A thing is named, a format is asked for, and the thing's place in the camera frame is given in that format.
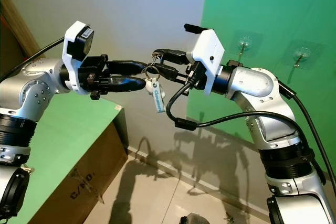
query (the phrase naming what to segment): green wall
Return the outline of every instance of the green wall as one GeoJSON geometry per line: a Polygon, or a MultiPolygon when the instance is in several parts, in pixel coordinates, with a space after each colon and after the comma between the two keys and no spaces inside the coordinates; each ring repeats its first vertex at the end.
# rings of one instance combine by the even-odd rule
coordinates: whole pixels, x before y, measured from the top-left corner
{"type": "MultiPolygon", "coordinates": [[[[222,63],[238,60],[239,39],[250,38],[241,62],[270,70],[297,91],[336,169],[336,0],[205,0],[202,26],[214,28],[221,40],[225,48],[222,63]],[[309,48],[309,56],[294,69],[297,49],[302,47],[309,48]]],[[[292,101],[289,104],[325,169],[304,117],[292,101]]],[[[187,115],[196,120],[237,112],[239,107],[223,96],[206,97],[195,90],[190,94],[187,115]]],[[[251,141],[244,119],[215,127],[251,141]]]]}

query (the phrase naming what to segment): keyring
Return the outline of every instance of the keyring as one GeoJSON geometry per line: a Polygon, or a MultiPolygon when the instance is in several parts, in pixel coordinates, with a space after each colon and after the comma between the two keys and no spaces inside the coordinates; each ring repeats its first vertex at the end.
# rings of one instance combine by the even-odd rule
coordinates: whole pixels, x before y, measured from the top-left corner
{"type": "Polygon", "coordinates": [[[150,78],[149,77],[149,75],[148,75],[148,73],[147,73],[147,69],[149,69],[149,68],[152,68],[152,69],[155,69],[156,71],[157,71],[157,73],[158,73],[158,77],[157,77],[157,80],[160,78],[160,71],[158,70],[158,68],[156,67],[156,66],[153,66],[153,65],[148,65],[147,67],[145,67],[141,72],[142,73],[145,73],[145,75],[146,75],[146,77],[149,79],[149,80],[153,80],[153,78],[150,78]]]}

